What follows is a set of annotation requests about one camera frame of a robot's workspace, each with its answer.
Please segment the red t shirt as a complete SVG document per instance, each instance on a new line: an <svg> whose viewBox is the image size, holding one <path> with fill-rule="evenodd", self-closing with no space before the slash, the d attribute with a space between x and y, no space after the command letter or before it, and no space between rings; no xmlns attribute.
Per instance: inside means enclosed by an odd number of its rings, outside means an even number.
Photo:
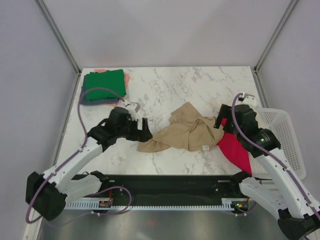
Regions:
<svg viewBox="0 0 320 240"><path fill-rule="evenodd" d="M229 162L241 171L252 175L249 153L242 147L241 143L233 134L225 131L217 145Z"/></svg>

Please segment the tan t shirt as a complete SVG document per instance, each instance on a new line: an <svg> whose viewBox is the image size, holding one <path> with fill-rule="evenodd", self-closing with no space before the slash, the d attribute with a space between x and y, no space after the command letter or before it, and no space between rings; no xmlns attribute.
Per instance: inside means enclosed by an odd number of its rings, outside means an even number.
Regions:
<svg viewBox="0 0 320 240"><path fill-rule="evenodd" d="M210 150L223 138L220 126L214 128L216 118L202 116L186 102L171 113L170 124L153 134L152 139L138 145L142 153L162 152L169 148L190 152Z"/></svg>

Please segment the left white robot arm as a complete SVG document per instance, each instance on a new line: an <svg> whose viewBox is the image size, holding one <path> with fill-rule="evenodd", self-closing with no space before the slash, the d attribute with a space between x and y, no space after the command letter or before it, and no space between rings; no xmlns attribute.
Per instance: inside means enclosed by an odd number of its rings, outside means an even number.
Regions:
<svg viewBox="0 0 320 240"><path fill-rule="evenodd" d="M34 209L47 221L57 218L65 206L85 196L106 196L110 191L108 182L99 179L99 173L88 174L80 180L73 177L90 161L98 157L120 138L133 142L147 142L153 137L148 119L138 120L123 107L115 107L109 117L84 132L83 143L60 165L54 165L39 174L31 173L27 178L25 201L28 209Z"/></svg>

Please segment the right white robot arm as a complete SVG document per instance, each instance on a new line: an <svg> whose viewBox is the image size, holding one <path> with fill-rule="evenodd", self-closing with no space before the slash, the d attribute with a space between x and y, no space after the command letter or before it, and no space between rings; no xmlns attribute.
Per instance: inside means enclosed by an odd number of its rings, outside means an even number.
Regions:
<svg viewBox="0 0 320 240"><path fill-rule="evenodd" d="M223 130L234 135L267 171L280 194L273 194L254 177L232 181L229 191L235 197L250 197L267 210L289 240L302 240L320 228L320 202L292 170L275 134L259 127L256 116L247 104L222 104L214 128L218 129L226 120Z"/></svg>

